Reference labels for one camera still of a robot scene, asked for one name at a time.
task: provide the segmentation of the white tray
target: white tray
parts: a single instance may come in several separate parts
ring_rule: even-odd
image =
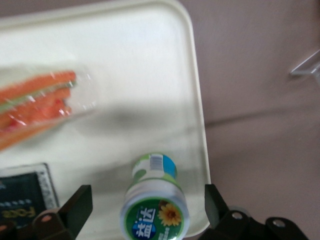
[[[115,1],[4,18],[0,67],[78,61],[98,107],[0,152],[1,167],[48,163],[60,204],[91,184],[93,213],[78,239],[122,239],[119,212],[141,155],[178,169],[188,236],[208,225],[207,145],[191,20],[176,1]]]

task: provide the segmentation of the carrot stick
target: carrot stick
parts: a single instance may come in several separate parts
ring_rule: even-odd
[[[61,115],[59,110],[64,110],[66,107],[62,100],[69,97],[70,89],[66,87],[50,92],[45,96],[37,97],[35,101],[28,101],[18,105],[14,109],[0,114],[0,130],[18,122],[28,125],[32,122],[42,122],[57,118]]]
[[[50,129],[53,126],[55,126],[54,123],[48,123],[37,127],[17,130],[14,133],[11,133],[11,135],[6,137],[5,139],[0,140],[0,151],[26,138],[30,138],[36,134],[44,132],[45,130]]]
[[[76,74],[74,71],[62,71],[29,78],[24,82],[0,89],[0,104],[55,84],[73,81],[75,78]]]

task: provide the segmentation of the bottle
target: bottle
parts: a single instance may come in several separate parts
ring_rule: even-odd
[[[132,175],[120,213],[125,239],[183,239],[190,219],[186,198],[176,181],[175,163],[163,154],[146,154],[135,164]]]

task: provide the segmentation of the plastic bag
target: plastic bag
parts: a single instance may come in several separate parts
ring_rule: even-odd
[[[0,68],[0,150],[93,110],[95,96],[80,64]]]

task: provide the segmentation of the brown floor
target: brown floor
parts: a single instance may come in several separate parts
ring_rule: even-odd
[[[0,17],[89,2],[2,0]],[[320,2],[180,2],[194,28],[212,182],[256,220],[285,217],[319,239],[320,87],[288,73],[320,49]]]

